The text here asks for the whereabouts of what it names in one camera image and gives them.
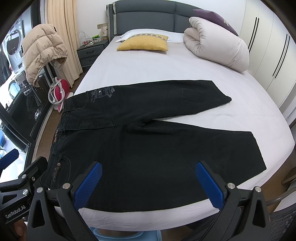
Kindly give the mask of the dark grey headboard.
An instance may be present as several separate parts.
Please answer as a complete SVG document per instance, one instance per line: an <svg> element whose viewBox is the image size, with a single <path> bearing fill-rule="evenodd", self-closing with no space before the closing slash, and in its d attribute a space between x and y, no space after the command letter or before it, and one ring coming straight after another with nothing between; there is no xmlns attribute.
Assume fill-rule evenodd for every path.
<svg viewBox="0 0 296 241"><path fill-rule="evenodd" d="M197 9L177 1L115 1L106 6L108 40L133 29L183 33Z"/></svg>

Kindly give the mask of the black denim pants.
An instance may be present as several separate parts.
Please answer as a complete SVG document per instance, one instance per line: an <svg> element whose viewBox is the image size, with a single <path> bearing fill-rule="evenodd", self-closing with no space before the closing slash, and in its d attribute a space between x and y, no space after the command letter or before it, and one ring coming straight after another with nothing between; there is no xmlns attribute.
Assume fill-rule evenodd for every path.
<svg viewBox="0 0 296 241"><path fill-rule="evenodd" d="M108 212L170 209L206 199L195 175L198 161L239 185L266 169L251 132L167 121L230 101L208 80L108 86L70 97L41 183L58 189L99 162L102 177L86 207Z"/></svg>

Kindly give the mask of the yellow cushion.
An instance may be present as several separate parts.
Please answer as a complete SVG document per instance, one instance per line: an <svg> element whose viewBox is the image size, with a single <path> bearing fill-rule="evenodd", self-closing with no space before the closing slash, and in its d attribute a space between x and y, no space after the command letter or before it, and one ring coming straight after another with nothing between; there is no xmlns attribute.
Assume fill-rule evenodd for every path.
<svg viewBox="0 0 296 241"><path fill-rule="evenodd" d="M167 51L167 36L132 36L122 42L117 51L127 50L149 50L149 51Z"/></svg>

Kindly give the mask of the rolled white duvet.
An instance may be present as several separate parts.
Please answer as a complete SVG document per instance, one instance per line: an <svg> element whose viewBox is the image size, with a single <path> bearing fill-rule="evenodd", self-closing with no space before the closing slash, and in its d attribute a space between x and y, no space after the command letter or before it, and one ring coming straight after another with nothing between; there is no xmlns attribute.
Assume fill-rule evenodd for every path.
<svg viewBox="0 0 296 241"><path fill-rule="evenodd" d="M192 16L190 26L184 31L184 43L188 50L203 58L239 73L249 66L247 44L229 30L206 19Z"/></svg>

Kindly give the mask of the purple cushion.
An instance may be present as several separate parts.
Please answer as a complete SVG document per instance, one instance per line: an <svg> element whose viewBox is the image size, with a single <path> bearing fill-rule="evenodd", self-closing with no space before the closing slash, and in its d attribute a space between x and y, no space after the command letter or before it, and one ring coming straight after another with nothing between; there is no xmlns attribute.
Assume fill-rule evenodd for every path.
<svg viewBox="0 0 296 241"><path fill-rule="evenodd" d="M236 30L234 30L231 25L219 14L214 11L204 10L204 9L193 9L195 16L208 20L216 25L219 25L222 28L225 28L229 32L233 33L236 36L239 36Z"/></svg>

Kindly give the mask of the dark grey nightstand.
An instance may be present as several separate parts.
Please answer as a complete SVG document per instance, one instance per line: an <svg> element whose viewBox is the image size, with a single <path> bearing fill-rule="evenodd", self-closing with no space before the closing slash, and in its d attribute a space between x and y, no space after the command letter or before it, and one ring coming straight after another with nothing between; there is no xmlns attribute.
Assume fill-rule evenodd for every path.
<svg viewBox="0 0 296 241"><path fill-rule="evenodd" d="M91 67L97 57L109 44L108 40L102 40L89 46L82 46L77 49L77 55L82 68Z"/></svg>

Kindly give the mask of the beige curtain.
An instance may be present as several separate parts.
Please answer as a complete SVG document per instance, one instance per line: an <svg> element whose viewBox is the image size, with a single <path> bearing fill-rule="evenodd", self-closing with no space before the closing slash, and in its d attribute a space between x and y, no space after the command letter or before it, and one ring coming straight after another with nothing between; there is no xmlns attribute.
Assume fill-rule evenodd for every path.
<svg viewBox="0 0 296 241"><path fill-rule="evenodd" d="M68 57L62 68L64 78L73 86L82 73L82 67L78 58L79 48L77 26L77 1L51 0L47 2L48 22L54 25L58 34L63 39Z"/></svg>

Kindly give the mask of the white pillow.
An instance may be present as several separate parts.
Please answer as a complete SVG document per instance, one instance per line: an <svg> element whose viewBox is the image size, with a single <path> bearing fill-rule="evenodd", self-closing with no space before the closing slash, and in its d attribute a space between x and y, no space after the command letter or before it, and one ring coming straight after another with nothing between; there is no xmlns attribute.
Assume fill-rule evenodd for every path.
<svg viewBox="0 0 296 241"><path fill-rule="evenodd" d="M184 34L183 33L175 33L175 32L169 32L169 31L164 31L164 30L157 30L157 29L134 29L134 30L129 30L121 37L116 40L116 42L124 42L128 38L132 36L142 36L142 35L147 35L147 36L167 36L168 43L178 43L178 44L184 44Z"/></svg>

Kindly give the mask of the beige puffer jacket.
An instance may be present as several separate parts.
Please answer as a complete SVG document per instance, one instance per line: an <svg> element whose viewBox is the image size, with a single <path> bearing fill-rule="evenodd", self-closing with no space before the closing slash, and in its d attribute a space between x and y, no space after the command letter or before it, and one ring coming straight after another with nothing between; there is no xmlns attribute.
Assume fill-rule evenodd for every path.
<svg viewBox="0 0 296 241"><path fill-rule="evenodd" d="M38 87L41 70L48 64L60 70L68 51L63 39L51 24L39 24L32 28L22 41L23 63L27 81Z"/></svg>

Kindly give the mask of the white bed mattress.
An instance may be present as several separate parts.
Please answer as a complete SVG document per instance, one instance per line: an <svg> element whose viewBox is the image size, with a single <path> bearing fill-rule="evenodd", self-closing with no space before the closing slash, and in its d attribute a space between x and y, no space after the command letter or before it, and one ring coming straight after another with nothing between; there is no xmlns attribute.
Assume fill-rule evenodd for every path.
<svg viewBox="0 0 296 241"><path fill-rule="evenodd" d="M167 229L217 212L195 177L205 160L239 187L261 186L295 146L280 110L249 73L194 56L117 51L112 41L74 96L78 163L103 178L86 222L110 230Z"/></svg>

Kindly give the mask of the white wardrobe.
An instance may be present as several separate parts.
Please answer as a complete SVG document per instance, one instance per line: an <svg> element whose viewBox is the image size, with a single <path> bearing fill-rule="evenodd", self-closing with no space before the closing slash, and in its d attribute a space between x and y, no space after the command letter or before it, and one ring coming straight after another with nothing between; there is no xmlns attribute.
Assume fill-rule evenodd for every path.
<svg viewBox="0 0 296 241"><path fill-rule="evenodd" d="M288 116L295 94L295 41L262 1L246 1L240 31L249 50L248 72Z"/></svg>

